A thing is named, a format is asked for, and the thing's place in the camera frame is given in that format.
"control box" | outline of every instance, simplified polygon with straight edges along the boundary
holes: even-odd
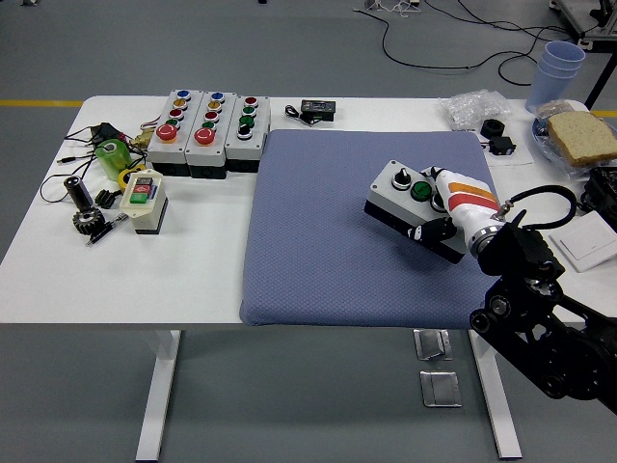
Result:
[[[236,99],[225,142],[227,168],[232,172],[257,172],[270,131],[270,99],[241,95]]]
[[[204,92],[186,144],[191,177],[227,177],[225,142],[236,102],[236,94]]]
[[[131,174],[122,195],[120,209],[131,219],[135,233],[158,234],[167,204],[163,175],[146,169]]]
[[[448,217],[441,197],[427,178],[398,161],[390,161],[370,185],[364,212],[411,239],[417,227]],[[418,244],[452,263],[467,252],[462,230],[445,241]]]
[[[148,161],[165,176],[190,176],[185,150],[198,114],[203,91],[173,90],[148,145]]]

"yellow floor line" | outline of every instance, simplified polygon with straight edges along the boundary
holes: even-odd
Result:
[[[592,109],[591,114],[597,118],[617,118],[617,111],[595,111]]]
[[[79,108],[83,101],[56,99],[0,99],[0,106],[21,106],[38,108]]]

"yellow tape roll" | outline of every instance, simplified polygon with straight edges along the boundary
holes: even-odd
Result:
[[[124,169],[118,175],[118,185],[120,186],[120,190],[124,193],[126,189],[126,183],[128,183],[129,178],[133,172],[144,171],[146,169],[146,164],[138,164],[132,169]]]

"table leg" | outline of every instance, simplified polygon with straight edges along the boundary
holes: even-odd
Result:
[[[156,354],[148,404],[139,438],[136,461],[158,461],[167,405],[172,391],[175,357],[180,343],[180,331],[144,332],[150,349]]]
[[[512,422],[508,400],[501,384],[496,363],[496,350],[474,331],[469,331],[473,357],[478,367],[499,458],[523,458],[519,439]]]

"metal plate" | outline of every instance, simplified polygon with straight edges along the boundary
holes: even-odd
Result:
[[[429,408],[462,407],[459,380],[454,371],[421,371],[424,405]]]
[[[414,330],[416,352],[420,360],[452,360],[447,330]]]

